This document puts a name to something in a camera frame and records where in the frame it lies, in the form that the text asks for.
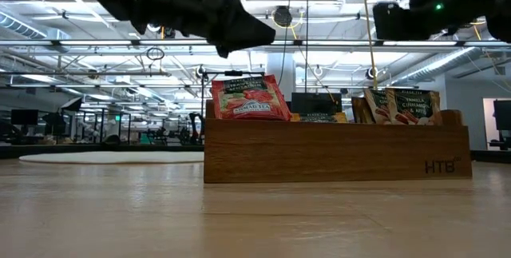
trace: ceiling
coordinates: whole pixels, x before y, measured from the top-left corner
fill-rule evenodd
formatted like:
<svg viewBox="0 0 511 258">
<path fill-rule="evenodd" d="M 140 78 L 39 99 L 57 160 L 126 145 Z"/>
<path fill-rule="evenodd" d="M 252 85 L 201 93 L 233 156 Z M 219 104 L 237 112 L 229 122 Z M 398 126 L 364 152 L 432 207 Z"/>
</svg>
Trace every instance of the ceiling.
<svg viewBox="0 0 511 258">
<path fill-rule="evenodd" d="M 368 0 L 369 10 L 374 2 L 381 0 Z M 368 33 L 375 38 L 372 13 L 367 14 L 367 24 L 363 0 L 242 0 L 245 9 L 265 22 L 277 31 L 276 40 L 309 39 L 309 40 L 367 40 Z M 271 13 L 277 6 L 289 4 L 291 14 L 294 17 L 293 29 L 278 27 L 271 20 Z M 35 30 L 50 33 L 51 30 L 59 30 L 59 35 L 73 40 L 81 39 L 160 39 L 160 35 L 150 30 L 145 35 L 137 33 L 129 22 L 119 22 L 113 18 L 95 0 L 0 0 L 0 14 L 8 14 L 30 26 Z M 479 27 L 481 33 L 485 32 L 485 26 Z M 457 37 L 435 36 L 432 40 L 474 40 L 474 30 L 461 30 Z M 27 39 L 14 31 L 0 27 L 0 39 Z M 127 47 L 127 46 L 105 46 L 87 47 L 73 46 L 65 49 L 65 52 L 51 52 L 43 47 L 10 47 L 10 53 L 4 55 L 7 59 L 16 57 L 30 58 L 30 61 L 18 59 L 21 65 L 16 70 L 26 71 L 27 69 L 67 72 L 86 72 L 95 69 L 99 72 L 115 71 L 126 72 L 129 79 L 124 77 L 101 76 L 99 80 L 92 80 L 87 77 L 60 77 L 63 83 L 93 83 L 112 84 L 119 81 L 129 81 L 133 84 L 142 85 L 195 85 L 196 70 L 202 65 L 207 70 L 225 71 L 229 69 L 258 71 L 264 70 L 268 64 L 267 54 L 269 52 L 283 52 L 282 48 L 266 50 L 259 48 L 255 50 L 237 51 L 230 54 L 228 59 L 219 58 L 214 47 L 188 47 L 172 46 L 162 47 L 165 56 L 159 61 L 152 61 L 148 58 L 149 47 Z M 344 85 L 370 85 L 371 81 L 366 79 L 366 70 L 371 67 L 371 57 L 368 48 L 329 48 L 314 49 L 307 54 L 309 65 L 321 67 L 323 75 L 320 77 L 323 84 L 340 83 Z M 297 84 L 303 83 L 306 75 L 303 49 L 298 50 L 289 47 L 287 55 L 291 55 L 297 67 Z M 414 67 L 419 62 L 434 56 L 437 53 L 454 51 L 451 49 L 421 48 L 408 50 L 407 48 L 384 49 L 378 48 L 374 53 L 374 61 L 378 70 L 381 71 L 379 81 L 385 81 L 390 76 L 396 77 L 405 70 Z M 476 64 L 485 64 L 484 58 L 476 61 Z M 471 65 L 464 65 L 459 69 L 448 72 L 453 77 L 462 71 L 471 69 Z M 155 73 L 165 72 L 161 76 Z M 315 78 L 310 71 L 307 72 L 309 81 L 315 83 Z M 485 79 L 484 74 L 478 74 L 480 79 Z M 154 96 L 167 101 L 176 99 L 188 99 L 198 101 L 197 94 L 200 89 L 150 89 Z M 121 91 L 110 92 L 115 98 L 132 99 L 123 96 Z"/>
</svg>

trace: ceiling pipe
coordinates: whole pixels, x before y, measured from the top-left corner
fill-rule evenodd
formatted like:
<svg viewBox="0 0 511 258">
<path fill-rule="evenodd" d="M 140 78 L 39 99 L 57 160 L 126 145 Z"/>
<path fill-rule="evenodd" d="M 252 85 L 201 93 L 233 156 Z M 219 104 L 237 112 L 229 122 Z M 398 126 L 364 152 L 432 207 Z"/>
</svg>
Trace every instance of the ceiling pipe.
<svg viewBox="0 0 511 258">
<path fill-rule="evenodd" d="M 3 7 L 0 7 L 0 26 L 30 40 L 71 39 L 71 37 L 62 30 L 37 25 L 28 18 L 15 14 Z M 63 46 L 51 46 L 47 48 L 56 50 L 58 53 L 65 53 L 68 50 L 68 48 Z"/>
<path fill-rule="evenodd" d="M 6 65 L 6 67 L 10 67 L 11 69 L 12 68 L 21 68 L 21 69 L 27 69 L 27 66 L 28 65 L 31 65 L 32 67 L 36 67 L 36 68 L 46 68 L 46 69 L 49 69 L 49 70 L 54 70 L 54 71 L 60 71 L 56 66 L 54 65 L 50 65 L 50 64 L 47 64 L 47 63 L 44 63 L 44 62 L 40 62 L 39 60 L 36 60 L 36 59 L 33 59 L 31 57 L 28 57 L 26 55 L 23 55 L 23 54 L 19 54 L 18 52 L 16 51 L 12 51 L 12 50 L 7 50 L 7 49 L 3 49 L 3 48 L 0 48 L 0 53 L 4 53 L 4 54 L 7 54 L 9 56 L 11 56 L 13 59 L 12 59 L 12 62 L 10 66 Z M 68 81 L 71 81 L 72 83 L 77 83 L 77 84 L 83 84 L 83 83 L 88 83 L 89 80 L 85 80 L 83 81 L 82 79 L 76 79 L 74 77 L 70 77 L 70 74 L 69 73 L 62 73 L 62 72 L 55 72 L 55 73 L 45 73 L 45 72 L 37 72 L 37 71 L 26 71 L 26 72 L 19 72 L 19 71 L 2 71 L 0 72 L 0 76 L 6 76 L 6 75 L 47 75 L 47 76 L 63 76 L 65 77 L 66 80 Z M 86 73 L 86 72 L 82 72 L 82 73 L 79 73 L 81 76 L 89 76 L 91 73 Z"/>
<path fill-rule="evenodd" d="M 58 20 L 58 19 L 64 19 L 61 15 L 57 14 L 31 14 L 31 19 L 34 21 L 49 21 L 49 20 Z M 103 19 L 105 19 L 107 22 L 119 22 L 117 19 L 108 16 L 108 15 L 102 15 Z M 266 20 L 270 19 L 267 17 L 266 14 L 255 14 L 255 18 L 259 20 Z M 101 20 L 95 18 L 92 15 L 89 14 L 67 14 L 67 19 L 74 19 L 79 20 L 82 22 L 101 22 Z M 322 16 L 322 17 L 310 17 L 310 18 L 293 18 L 293 22 L 309 22 L 309 23 L 332 23 L 332 22 L 349 22 L 356 19 L 366 19 L 365 17 L 361 16 L 359 17 L 358 14 L 340 14 L 340 15 L 328 15 L 328 16 Z"/>
<path fill-rule="evenodd" d="M 4 71 L 0 72 L 0 75 L 44 75 L 44 76 L 172 76 L 169 73 L 160 73 L 160 72 L 98 72 L 98 73 L 86 73 L 86 72 L 55 72 L 55 73 L 44 73 L 44 72 L 21 72 L 21 71 Z"/>
<path fill-rule="evenodd" d="M 192 76 L 192 74 L 190 74 L 190 73 L 186 70 L 186 68 L 184 67 L 184 65 L 183 65 L 180 61 L 178 61 L 178 60 L 177 60 L 175 57 L 173 57 L 173 56 L 168 56 L 168 58 L 170 59 L 170 61 L 171 61 L 174 65 L 176 65 L 177 67 L 179 67 L 179 68 L 181 69 L 181 73 L 183 73 L 187 79 L 189 79 L 190 81 L 193 81 L 193 82 L 195 82 L 195 83 L 198 83 L 198 82 L 197 82 L 197 80 L 196 80 L 196 79 Z"/>
<path fill-rule="evenodd" d="M 488 31 L 481 34 L 482 40 L 494 40 Z M 425 81 L 445 73 L 449 70 L 455 69 L 460 65 L 471 63 L 479 59 L 484 54 L 481 47 L 465 47 L 459 50 L 455 50 L 446 54 L 436 54 L 430 58 L 427 58 L 413 67 L 406 69 L 394 75 L 392 79 L 387 79 L 384 82 L 380 82 L 383 85 L 400 85 L 406 84 L 409 81 L 413 83 L 418 81 Z"/>
<path fill-rule="evenodd" d="M 82 5 L 90 14 L 92 14 L 95 18 L 99 19 L 108 29 L 112 30 L 121 38 L 126 38 L 125 35 L 123 35 L 121 32 L 119 32 L 115 26 L 107 22 L 100 14 L 98 14 L 95 10 L 92 9 L 92 7 L 88 6 L 87 3 L 85 3 L 83 0 L 74 0 L 78 4 Z"/>
</svg>

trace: wooden table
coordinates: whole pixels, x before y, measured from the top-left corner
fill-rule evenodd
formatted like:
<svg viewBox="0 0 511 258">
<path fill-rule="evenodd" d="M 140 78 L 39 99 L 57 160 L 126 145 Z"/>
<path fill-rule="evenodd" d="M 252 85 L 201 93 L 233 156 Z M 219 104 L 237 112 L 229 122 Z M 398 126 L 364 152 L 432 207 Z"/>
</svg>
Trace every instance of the wooden table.
<svg viewBox="0 0 511 258">
<path fill-rule="evenodd" d="M 202 164 L 0 161 L 2 257 L 507 257 L 511 166 L 472 180 L 203 185 Z"/>
</svg>

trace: wooden box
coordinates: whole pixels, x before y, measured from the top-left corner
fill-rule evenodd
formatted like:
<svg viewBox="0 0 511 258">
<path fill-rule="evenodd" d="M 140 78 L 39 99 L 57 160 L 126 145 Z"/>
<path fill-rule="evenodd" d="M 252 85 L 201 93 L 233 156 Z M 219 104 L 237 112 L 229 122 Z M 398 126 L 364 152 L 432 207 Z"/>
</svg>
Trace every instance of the wooden box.
<svg viewBox="0 0 511 258">
<path fill-rule="evenodd" d="M 471 178 L 466 126 L 207 119 L 205 183 Z"/>
</svg>

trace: fluorescent light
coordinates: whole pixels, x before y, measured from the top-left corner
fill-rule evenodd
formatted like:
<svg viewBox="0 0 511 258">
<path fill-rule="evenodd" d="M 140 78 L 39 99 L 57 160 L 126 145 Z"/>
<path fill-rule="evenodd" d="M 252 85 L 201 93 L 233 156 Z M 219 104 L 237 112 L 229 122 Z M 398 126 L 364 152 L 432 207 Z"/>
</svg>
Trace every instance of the fluorescent light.
<svg viewBox="0 0 511 258">
<path fill-rule="evenodd" d="M 458 42 L 384 42 L 384 46 L 455 46 Z"/>
<path fill-rule="evenodd" d="M 56 82 L 56 81 L 60 82 L 57 79 L 47 77 L 45 75 L 38 75 L 38 74 L 25 74 L 25 75 L 22 75 L 22 77 L 29 78 L 29 79 L 32 79 L 35 81 L 40 81 L 40 82 L 48 82 L 48 83 L 52 83 L 52 82 Z"/>
<path fill-rule="evenodd" d="M 309 46 L 369 46 L 369 42 L 366 41 L 308 41 L 303 42 L 304 45 Z"/>
<path fill-rule="evenodd" d="M 30 44 L 32 46 L 51 46 L 51 41 L 46 40 L 30 40 Z M 7 40 L 0 41 L 0 46 L 24 46 L 26 45 L 26 41 L 15 41 L 15 40 Z"/>
<path fill-rule="evenodd" d="M 370 88 L 370 86 L 364 86 L 364 85 L 325 85 L 328 89 L 366 89 Z M 305 85 L 297 85 L 296 88 L 304 89 Z M 308 89 L 322 89 L 324 88 L 321 85 L 308 85 Z M 391 88 L 391 89 L 417 89 L 417 86 L 379 86 L 378 89 L 385 89 L 385 88 Z"/>
<path fill-rule="evenodd" d="M 126 40 L 88 40 L 88 41 L 72 41 L 63 40 L 60 41 L 63 46 L 130 46 L 131 41 Z"/>
<path fill-rule="evenodd" d="M 200 89 L 201 85 L 144 85 L 147 88 L 172 88 L 172 89 L 183 89 L 183 88 L 193 88 Z M 205 85 L 204 88 L 210 88 L 210 85 Z"/>
<path fill-rule="evenodd" d="M 183 104 L 181 104 L 181 106 L 184 106 L 186 109 L 200 108 L 200 102 L 183 103 Z"/>
<path fill-rule="evenodd" d="M 76 94 L 76 95 L 82 95 L 83 93 L 79 92 L 79 91 L 76 91 L 74 89 L 68 89 L 68 88 L 64 88 L 65 91 L 69 92 L 69 93 L 72 93 L 72 94 Z"/>
<path fill-rule="evenodd" d="M 112 100 L 113 99 L 110 96 L 103 95 L 103 94 L 88 94 L 88 95 L 90 97 L 92 97 L 92 98 L 96 98 L 96 99 L 99 99 L 99 100 Z"/>
<path fill-rule="evenodd" d="M 101 109 L 80 109 L 80 111 L 85 111 L 85 112 L 101 112 Z"/>
<path fill-rule="evenodd" d="M 56 87 L 60 88 L 94 88 L 95 85 L 56 85 Z"/>
<path fill-rule="evenodd" d="M 96 85 L 101 88 L 138 88 L 139 85 Z"/>
<path fill-rule="evenodd" d="M 135 91 L 137 91 L 139 94 L 141 95 L 144 95 L 145 97 L 152 97 L 153 96 L 153 93 L 151 93 L 149 90 L 143 88 L 143 87 L 139 87 L 137 89 L 134 89 Z"/>
<path fill-rule="evenodd" d="M 137 39 L 142 39 L 138 34 L 135 34 L 135 33 L 129 33 L 128 35 L 129 36 L 133 36 L 133 37 L 135 37 Z"/>
<path fill-rule="evenodd" d="M 507 42 L 465 42 L 465 46 L 511 46 Z"/>
<path fill-rule="evenodd" d="M 48 87 L 52 87 L 51 85 L 41 85 L 41 84 L 8 85 L 8 86 L 19 87 L 19 88 L 48 88 Z"/>
<path fill-rule="evenodd" d="M 163 40 L 163 39 L 146 39 L 140 41 L 143 46 L 208 46 L 208 42 L 204 39 L 177 39 L 177 40 Z"/>
</svg>

